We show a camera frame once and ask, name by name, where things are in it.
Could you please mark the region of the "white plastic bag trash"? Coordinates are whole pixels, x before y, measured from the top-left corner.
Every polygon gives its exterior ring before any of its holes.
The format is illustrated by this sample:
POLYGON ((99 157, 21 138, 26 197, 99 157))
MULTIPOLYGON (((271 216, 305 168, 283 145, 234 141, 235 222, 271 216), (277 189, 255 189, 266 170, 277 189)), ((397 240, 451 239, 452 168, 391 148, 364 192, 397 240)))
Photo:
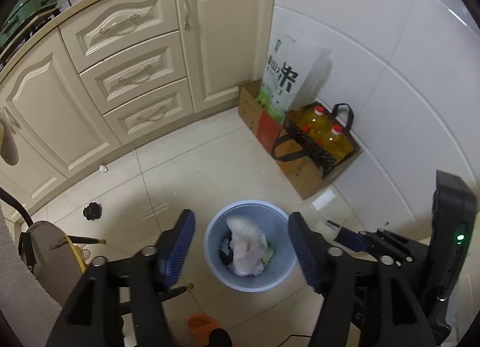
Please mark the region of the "white plastic bag trash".
POLYGON ((229 247, 233 251, 230 270, 239 277, 258 276, 264 271, 263 259, 269 252, 264 233, 246 217, 227 218, 231 232, 229 247))

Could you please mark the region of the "light blue trash bin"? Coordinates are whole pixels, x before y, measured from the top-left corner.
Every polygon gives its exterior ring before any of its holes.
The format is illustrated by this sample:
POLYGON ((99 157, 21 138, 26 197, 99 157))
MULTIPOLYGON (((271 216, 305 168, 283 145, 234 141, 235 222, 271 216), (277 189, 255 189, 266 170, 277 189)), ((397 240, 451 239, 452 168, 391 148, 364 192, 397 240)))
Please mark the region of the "light blue trash bin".
POLYGON ((287 214, 265 201, 237 201, 212 218, 203 250, 210 271, 226 286, 260 293, 290 275, 296 255, 287 214))

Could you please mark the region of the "cream kitchen cabinets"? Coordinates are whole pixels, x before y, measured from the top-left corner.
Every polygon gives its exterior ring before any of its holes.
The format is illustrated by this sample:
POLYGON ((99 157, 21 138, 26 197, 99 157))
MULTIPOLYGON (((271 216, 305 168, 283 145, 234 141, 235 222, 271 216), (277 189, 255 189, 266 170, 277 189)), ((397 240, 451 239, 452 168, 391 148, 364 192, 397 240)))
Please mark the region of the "cream kitchen cabinets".
POLYGON ((83 0, 1 70, 19 151, 1 186, 35 212, 102 165, 230 108, 263 75, 274 0, 83 0))

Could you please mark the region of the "orange slipper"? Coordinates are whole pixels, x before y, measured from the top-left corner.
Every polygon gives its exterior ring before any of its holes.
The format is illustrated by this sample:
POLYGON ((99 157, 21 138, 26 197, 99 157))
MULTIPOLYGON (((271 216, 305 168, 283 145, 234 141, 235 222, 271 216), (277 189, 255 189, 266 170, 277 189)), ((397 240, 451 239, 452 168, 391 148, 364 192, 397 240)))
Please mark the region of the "orange slipper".
POLYGON ((191 335, 200 346, 207 346, 210 333, 220 328, 216 320, 205 314, 192 315, 187 319, 187 324, 191 335))

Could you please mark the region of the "cardboard box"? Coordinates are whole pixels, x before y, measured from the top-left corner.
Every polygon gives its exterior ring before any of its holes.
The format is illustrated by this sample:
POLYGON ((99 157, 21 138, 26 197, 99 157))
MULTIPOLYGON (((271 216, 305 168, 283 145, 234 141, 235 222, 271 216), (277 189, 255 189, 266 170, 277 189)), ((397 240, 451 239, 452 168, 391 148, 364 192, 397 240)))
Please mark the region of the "cardboard box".
POLYGON ((239 114, 265 151, 276 161, 298 195, 306 200, 332 184, 361 154, 354 139, 353 151, 337 163, 314 139, 297 125, 301 114, 313 103, 287 114, 283 124, 276 122, 256 100, 259 80, 240 87, 239 114))

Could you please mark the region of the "yellow oil bottle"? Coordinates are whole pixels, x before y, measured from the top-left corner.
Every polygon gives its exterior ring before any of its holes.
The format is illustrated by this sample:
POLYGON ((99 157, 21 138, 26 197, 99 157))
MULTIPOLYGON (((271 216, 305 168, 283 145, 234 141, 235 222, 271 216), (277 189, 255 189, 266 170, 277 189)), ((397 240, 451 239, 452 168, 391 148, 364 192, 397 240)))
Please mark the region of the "yellow oil bottle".
POLYGON ((329 132, 331 125, 326 109, 321 105, 306 110, 300 121, 301 130, 318 143, 329 132))
POLYGON ((323 134, 322 145, 337 164, 340 164, 346 156, 354 151, 352 142, 345 136, 343 127, 339 124, 334 124, 323 134))

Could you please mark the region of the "white rice bag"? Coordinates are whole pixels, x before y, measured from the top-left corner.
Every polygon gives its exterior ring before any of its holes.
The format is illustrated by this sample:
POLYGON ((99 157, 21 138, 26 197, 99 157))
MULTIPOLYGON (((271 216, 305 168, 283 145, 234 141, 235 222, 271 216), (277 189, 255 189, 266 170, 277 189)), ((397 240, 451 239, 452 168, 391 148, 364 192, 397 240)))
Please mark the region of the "white rice bag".
POLYGON ((289 23, 273 35, 257 102, 277 122, 312 103, 333 67, 331 49, 289 23))

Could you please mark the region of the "green electric cooker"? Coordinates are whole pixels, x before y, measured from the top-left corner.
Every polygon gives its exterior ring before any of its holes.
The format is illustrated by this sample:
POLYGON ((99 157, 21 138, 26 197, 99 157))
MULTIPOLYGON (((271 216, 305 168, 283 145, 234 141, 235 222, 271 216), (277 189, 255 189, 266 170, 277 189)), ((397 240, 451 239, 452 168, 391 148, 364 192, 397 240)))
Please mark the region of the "green electric cooker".
POLYGON ((1 26, 1 47, 5 47, 37 14, 57 7, 57 0, 21 0, 1 26))

